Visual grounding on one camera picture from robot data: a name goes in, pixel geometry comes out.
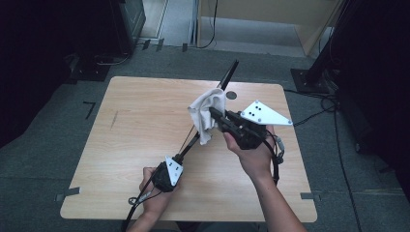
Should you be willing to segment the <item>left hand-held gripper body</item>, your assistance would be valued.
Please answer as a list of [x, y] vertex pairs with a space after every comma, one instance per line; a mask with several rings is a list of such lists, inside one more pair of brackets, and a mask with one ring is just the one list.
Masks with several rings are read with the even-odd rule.
[[165, 160], [156, 168], [152, 177], [153, 185], [156, 189], [162, 192], [173, 191], [180, 177], [182, 176], [184, 167], [171, 157], [165, 157]]

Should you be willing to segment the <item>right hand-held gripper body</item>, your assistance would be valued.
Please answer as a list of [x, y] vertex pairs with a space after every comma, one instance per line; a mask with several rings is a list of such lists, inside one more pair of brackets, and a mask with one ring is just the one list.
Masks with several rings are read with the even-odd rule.
[[267, 126], [292, 126], [293, 122], [261, 101], [238, 112], [225, 112], [223, 131], [229, 132], [242, 150], [257, 148], [265, 139]]

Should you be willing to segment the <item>light microfibre cloth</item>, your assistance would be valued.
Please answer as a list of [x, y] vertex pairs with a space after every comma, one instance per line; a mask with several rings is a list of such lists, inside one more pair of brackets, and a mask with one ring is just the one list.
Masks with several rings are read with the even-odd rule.
[[216, 126], [216, 120], [211, 117], [211, 107], [224, 113], [225, 93], [221, 88], [208, 90], [188, 107], [193, 124], [199, 132], [201, 145], [205, 145], [211, 140], [210, 130]]

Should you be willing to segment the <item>panda print square board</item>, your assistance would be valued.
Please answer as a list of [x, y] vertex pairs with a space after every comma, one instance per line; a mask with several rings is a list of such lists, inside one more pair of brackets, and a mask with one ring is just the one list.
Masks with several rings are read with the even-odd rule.
[[[233, 73], [236, 71], [238, 64], [239, 64], [238, 60], [235, 60], [233, 62], [231, 67], [228, 69], [228, 71], [226, 72], [226, 74], [224, 75], [222, 80], [220, 81], [220, 84], [218, 85], [218, 88], [221, 88], [221, 90], [226, 89], [226, 86], [228, 85], [229, 81], [231, 80], [231, 77], [232, 77]], [[178, 162], [179, 164], [183, 163], [185, 154], [190, 150], [190, 148], [194, 145], [194, 143], [198, 140], [199, 137], [200, 137], [200, 134], [197, 132], [193, 136], [193, 138], [190, 140], [189, 143], [186, 143], [186, 142], [183, 143], [183, 146], [181, 147], [181, 151], [178, 153], [178, 154], [182, 155], [182, 161]]]

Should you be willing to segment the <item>person's right hand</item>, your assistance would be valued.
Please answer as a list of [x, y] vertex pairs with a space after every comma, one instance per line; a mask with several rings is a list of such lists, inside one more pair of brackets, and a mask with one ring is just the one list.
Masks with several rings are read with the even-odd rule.
[[252, 150], [242, 150], [234, 137], [228, 132], [225, 132], [223, 137], [227, 148], [238, 156], [244, 171], [253, 182], [273, 180], [271, 171], [272, 152], [267, 146], [269, 144], [270, 147], [273, 147], [274, 140], [272, 137], [267, 137], [256, 149]]

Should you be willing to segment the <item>person's left hand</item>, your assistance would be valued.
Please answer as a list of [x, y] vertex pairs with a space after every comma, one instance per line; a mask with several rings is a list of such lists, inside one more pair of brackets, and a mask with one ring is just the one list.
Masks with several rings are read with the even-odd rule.
[[139, 189], [142, 193], [146, 193], [150, 190], [152, 196], [151, 199], [148, 199], [143, 203], [143, 214], [159, 219], [166, 210], [169, 202], [171, 201], [173, 195], [177, 192], [179, 187], [176, 187], [176, 189], [171, 192], [160, 192], [150, 181], [150, 178], [155, 171], [155, 167], [143, 168], [143, 180], [139, 185]]

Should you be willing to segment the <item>black metal stand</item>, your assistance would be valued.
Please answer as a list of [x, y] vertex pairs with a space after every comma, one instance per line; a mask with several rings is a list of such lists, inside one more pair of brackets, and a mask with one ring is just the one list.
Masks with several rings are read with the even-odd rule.
[[329, 67], [340, 64], [340, 59], [336, 57], [337, 49], [334, 43], [339, 39], [340, 33], [345, 29], [350, 18], [350, 8], [354, 0], [337, 0], [337, 9], [333, 9], [332, 18], [321, 29], [325, 32], [327, 27], [332, 30], [327, 43], [319, 52], [315, 62], [308, 70], [291, 69], [291, 74], [298, 92], [301, 93], [322, 93], [329, 92], [328, 86], [323, 76]]

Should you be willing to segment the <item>light wooden cabinet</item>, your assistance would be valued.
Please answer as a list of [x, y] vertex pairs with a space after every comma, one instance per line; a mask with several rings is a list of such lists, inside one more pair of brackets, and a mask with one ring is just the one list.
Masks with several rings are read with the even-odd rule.
[[194, 41], [201, 45], [203, 17], [293, 24], [305, 55], [310, 55], [344, 0], [194, 0]]

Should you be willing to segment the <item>black cabinet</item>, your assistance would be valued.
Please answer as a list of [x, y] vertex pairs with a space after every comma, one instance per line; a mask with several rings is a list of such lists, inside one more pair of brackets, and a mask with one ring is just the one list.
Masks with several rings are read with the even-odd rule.
[[108, 0], [115, 55], [130, 55], [146, 21], [142, 0]]

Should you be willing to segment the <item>dark curtain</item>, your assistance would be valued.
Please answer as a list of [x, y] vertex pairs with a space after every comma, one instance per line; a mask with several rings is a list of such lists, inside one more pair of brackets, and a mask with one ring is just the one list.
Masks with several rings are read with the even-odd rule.
[[25, 133], [64, 83], [92, 80], [74, 46], [77, 0], [0, 0], [0, 148]]
[[334, 46], [341, 90], [366, 121], [359, 140], [410, 201], [410, 0], [353, 0], [343, 19]]

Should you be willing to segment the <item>silver metal rail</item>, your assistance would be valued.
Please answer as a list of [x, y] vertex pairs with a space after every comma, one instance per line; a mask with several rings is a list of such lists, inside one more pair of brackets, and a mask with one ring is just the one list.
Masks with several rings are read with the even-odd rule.
[[198, 6], [199, 0], [191, 0], [191, 19], [190, 19], [190, 32], [189, 32], [189, 43], [192, 45], [197, 44], [197, 27], [198, 27]]

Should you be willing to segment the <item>black flat base plate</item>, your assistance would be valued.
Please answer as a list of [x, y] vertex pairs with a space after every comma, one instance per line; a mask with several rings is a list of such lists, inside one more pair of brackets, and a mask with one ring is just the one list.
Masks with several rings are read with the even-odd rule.
[[95, 57], [80, 57], [76, 62], [71, 79], [85, 81], [105, 81], [110, 67], [100, 63]]

